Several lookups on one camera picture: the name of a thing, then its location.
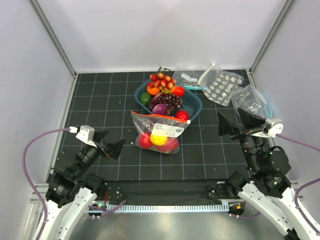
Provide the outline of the yellow pear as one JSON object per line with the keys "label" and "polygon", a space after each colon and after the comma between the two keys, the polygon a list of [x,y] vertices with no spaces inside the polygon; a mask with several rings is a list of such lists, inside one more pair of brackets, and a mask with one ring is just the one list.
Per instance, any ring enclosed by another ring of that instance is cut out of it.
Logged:
{"label": "yellow pear", "polygon": [[150,141],[155,146],[164,146],[168,141],[168,138],[166,136],[151,134]]}

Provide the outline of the pink dragon fruit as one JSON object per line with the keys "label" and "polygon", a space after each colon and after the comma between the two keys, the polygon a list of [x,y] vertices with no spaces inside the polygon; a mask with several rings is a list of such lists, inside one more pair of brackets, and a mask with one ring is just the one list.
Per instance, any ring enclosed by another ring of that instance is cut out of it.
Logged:
{"label": "pink dragon fruit", "polygon": [[170,138],[164,145],[162,146],[155,146],[155,148],[164,154],[172,154],[180,149],[179,141],[177,138]]}

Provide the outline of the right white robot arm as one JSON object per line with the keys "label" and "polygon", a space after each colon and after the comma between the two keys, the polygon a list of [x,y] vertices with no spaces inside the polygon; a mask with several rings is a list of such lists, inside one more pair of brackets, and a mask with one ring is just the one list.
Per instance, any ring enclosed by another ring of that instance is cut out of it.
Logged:
{"label": "right white robot arm", "polygon": [[289,158],[280,146],[264,150],[259,139],[275,138],[283,131],[282,120],[261,118],[238,109],[242,125],[236,125],[222,112],[217,113],[219,136],[238,140],[251,179],[236,171],[225,181],[230,198],[241,198],[266,217],[285,240],[318,240],[320,225],[298,198],[302,189],[319,182],[313,180],[294,190],[286,174],[291,170]]}

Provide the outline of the orange zipper clear bag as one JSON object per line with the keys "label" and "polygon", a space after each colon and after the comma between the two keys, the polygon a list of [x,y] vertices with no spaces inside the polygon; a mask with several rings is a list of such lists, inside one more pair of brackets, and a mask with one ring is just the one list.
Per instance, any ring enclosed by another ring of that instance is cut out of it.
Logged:
{"label": "orange zipper clear bag", "polygon": [[[133,124],[137,130],[138,136],[142,133],[150,133],[158,136],[166,136],[169,139],[177,138],[179,142],[179,136],[186,130],[190,125],[190,120],[182,120],[179,118],[174,118],[171,116],[164,116],[159,114],[140,114],[134,111],[131,112],[131,117]],[[135,140],[135,145],[141,148],[138,145],[138,136]],[[141,148],[144,150],[150,150],[158,153],[156,145],[153,144],[153,147],[150,149]],[[176,154],[180,151],[180,142],[179,150],[174,151],[173,153],[162,153],[162,154]]]}

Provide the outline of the red apple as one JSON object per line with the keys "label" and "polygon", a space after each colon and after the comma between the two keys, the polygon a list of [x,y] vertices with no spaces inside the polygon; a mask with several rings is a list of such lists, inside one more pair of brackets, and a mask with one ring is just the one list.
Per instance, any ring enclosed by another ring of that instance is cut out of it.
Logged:
{"label": "red apple", "polygon": [[150,149],[153,147],[153,143],[151,142],[151,134],[148,132],[144,132],[138,136],[138,145],[143,149]]}

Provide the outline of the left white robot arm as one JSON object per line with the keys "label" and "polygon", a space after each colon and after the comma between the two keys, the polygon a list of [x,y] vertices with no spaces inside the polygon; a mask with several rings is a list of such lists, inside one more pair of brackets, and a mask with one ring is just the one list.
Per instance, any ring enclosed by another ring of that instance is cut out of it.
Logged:
{"label": "left white robot arm", "polygon": [[87,173],[95,160],[102,156],[116,160],[126,139],[107,141],[107,130],[95,131],[93,127],[70,126],[67,132],[84,143],[74,161],[64,170],[54,170],[50,175],[43,205],[42,222],[33,235],[34,240],[68,240],[81,215],[94,200],[101,200],[107,193],[105,179]]}

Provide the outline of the purple grape bunch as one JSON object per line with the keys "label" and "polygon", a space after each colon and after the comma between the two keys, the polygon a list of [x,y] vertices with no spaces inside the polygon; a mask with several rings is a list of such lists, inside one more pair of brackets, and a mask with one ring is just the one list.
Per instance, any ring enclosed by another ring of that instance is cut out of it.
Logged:
{"label": "purple grape bunch", "polygon": [[164,115],[166,116],[170,116],[174,111],[182,110],[182,98],[173,93],[162,92],[156,100],[158,105],[162,104],[166,106],[166,110],[164,112]]}

